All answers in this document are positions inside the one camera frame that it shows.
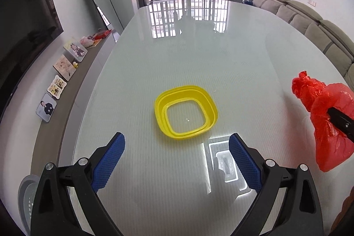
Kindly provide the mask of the right hand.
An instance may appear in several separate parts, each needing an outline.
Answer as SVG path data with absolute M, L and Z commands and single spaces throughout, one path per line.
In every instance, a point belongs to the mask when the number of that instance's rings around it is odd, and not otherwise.
M 331 232 L 339 225 L 339 222 L 344 217 L 345 213 L 349 211 L 349 208 L 353 204 L 354 187 L 351 189 L 350 195 L 343 201 L 341 211 L 336 216 L 335 221 L 332 224 Z

